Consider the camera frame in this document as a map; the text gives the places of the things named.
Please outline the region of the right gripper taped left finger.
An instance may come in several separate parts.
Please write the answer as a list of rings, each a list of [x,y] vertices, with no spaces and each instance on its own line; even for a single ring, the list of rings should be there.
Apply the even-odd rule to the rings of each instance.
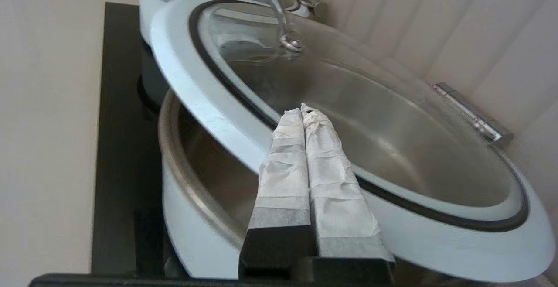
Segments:
[[[269,154],[239,255],[241,279],[289,279],[315,253],[302,113],[287,110],[272,133]]]

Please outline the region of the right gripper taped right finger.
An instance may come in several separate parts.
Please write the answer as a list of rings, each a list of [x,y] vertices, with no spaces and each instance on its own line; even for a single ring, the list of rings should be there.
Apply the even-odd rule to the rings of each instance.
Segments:
[[[317,256],[299,273],[320,283],[392,283],[395,258],[332,122],[306,104],[301,112]]]

